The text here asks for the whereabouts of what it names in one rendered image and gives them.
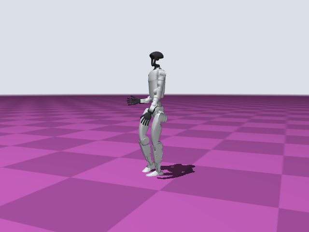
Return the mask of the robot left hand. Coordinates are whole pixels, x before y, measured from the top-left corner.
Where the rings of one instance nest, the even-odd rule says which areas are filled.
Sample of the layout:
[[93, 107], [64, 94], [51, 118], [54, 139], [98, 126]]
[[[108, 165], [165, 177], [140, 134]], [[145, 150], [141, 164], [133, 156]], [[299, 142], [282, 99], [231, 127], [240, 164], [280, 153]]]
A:
[[[150, 108], [150, 107], [149, 107]], [[155, 111], [155, 109], [154, 109], [154, 111]], [[150, 120], [151, 120], [151, 117], [152, 117], [152, 114], [154, 113], [154, 111], [153, 112], [151, 112], [151, 111], [149, 111], [149, 109], [148, 109], [148, 112], [147, 113], [145, 113], [145, 114], [143, 114], [140, 118], [142, 118], [143, 117], [143, 119], [142, 119], [142, 121], [141, 121], [141, 123], [143, 122], [143, 120], [144, 120], [144, 122], [145, 122], [145, 126], [146, 126], [146, 123], [147, 123], [147, 121], [148, 121], [148, 123], [147, 123], [147, 126], [149, 125], [149, 122], [150, 122]], [[144, 125], [144, 122], [143, 122], [143, 125]]]

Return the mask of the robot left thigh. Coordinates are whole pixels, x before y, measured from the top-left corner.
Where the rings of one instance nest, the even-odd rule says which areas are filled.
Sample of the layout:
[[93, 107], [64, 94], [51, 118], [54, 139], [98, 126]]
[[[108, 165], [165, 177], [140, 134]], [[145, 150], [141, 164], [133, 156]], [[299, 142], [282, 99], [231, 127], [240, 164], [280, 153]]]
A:
[[[160, 134], [162, 131], [162, 125], [160, 123], [165, 123], [167, 121], [167, 115], [162, 111], [158, 111], [158, 114], [154, 116], [152, 126], [151, 126], [151, 141], [155, 149], [158, 143], [161, 143], [159, 140]], [[162, 144], [162, 143], [161, 143]], [[163, 144], [162, 144], [163, 145]]]

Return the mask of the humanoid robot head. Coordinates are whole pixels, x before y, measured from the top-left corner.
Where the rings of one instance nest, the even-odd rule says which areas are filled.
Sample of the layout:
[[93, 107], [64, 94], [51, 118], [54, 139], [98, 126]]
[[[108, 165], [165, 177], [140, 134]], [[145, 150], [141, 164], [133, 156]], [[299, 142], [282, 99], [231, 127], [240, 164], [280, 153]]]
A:
[[[163, 58], [163, 57], [164, 57], [163, 54], [160, 53], [160, 52], [152, 52], [152, 53], [150, 54], [151, 65], [154, 66], [154, 70], [155, 70], [156, 68], [159, 68], [159, 67], [160, 67], [159, 64], [156, 64], [156, 63], [155, 63], [156, 60], [159, 60], [159, 59], [161, 59], [161, 58]], [[153, 60], [154, 60], [154, 62], [153, 62]], [[159, 68], [159, 69], [161, 69], [161, 68]]]

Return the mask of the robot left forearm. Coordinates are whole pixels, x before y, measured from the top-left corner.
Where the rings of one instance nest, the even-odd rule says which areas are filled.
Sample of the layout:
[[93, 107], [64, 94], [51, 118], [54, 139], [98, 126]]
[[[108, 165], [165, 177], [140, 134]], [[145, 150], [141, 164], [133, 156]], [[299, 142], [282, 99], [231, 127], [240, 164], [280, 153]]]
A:
[[154, 109], [157, 107], [159, 100], [161, 99], [161, 96], [162, 96], [162, 90], [158, 89], [157, 94], [154, 95], [154, 99], [153, 99], [153, 102], [151, 104], [151, 107], [149, 108], [149, 111], [151, 111], [151, 112], [154, 111]]

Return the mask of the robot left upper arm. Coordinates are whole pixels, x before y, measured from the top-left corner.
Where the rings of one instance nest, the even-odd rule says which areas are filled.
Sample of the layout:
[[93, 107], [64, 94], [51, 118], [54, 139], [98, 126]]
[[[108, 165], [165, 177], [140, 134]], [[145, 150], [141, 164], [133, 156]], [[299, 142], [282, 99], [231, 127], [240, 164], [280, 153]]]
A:
[[164, 80], [165, 80], [165, 77], [166, 77], [166, 72], [162, 71], [162, 70], [158, 70], [157, 77], [158, 77], [158, 79], [157, 79], [157, 88], [154, 90], [154, 94], [155, 95], [157, 94], [157, 90], [158, 89], [163, 90]]

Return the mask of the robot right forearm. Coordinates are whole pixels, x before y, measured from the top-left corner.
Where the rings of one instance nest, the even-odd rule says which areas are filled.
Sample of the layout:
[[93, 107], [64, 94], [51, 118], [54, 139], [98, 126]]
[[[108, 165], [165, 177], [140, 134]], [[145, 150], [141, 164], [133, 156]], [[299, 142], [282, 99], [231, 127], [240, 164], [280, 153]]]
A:
[[148, 98], [146, 98], [146, 99], [140, 99], [140, 103], [149, 103], [152, 100], [153, 100], [153, 98], [150, 98], [150, 96], [148, 96]]

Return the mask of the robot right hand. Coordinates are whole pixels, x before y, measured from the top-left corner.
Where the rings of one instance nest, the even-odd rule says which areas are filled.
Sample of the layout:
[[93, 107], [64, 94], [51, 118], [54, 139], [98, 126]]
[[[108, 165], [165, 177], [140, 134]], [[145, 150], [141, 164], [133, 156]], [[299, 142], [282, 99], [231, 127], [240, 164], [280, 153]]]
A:
[[[131, 96], [131, 95], [130, 95]], [[144, 99], [144, 98], [135, 98], [134, 96], [131, 96], [133, 98], [127, 98], [127, 99], [130, 99], [130, 100], [127, 100], [128, 102], [127, 103], [132, 103], [132, 104], [128, 104], [128, 105], [135, 105], [135, 104], [144, 104], [144, 103], [140, 103], [140, 99]], [[131, 102], [132, 101], [132, 102]]]

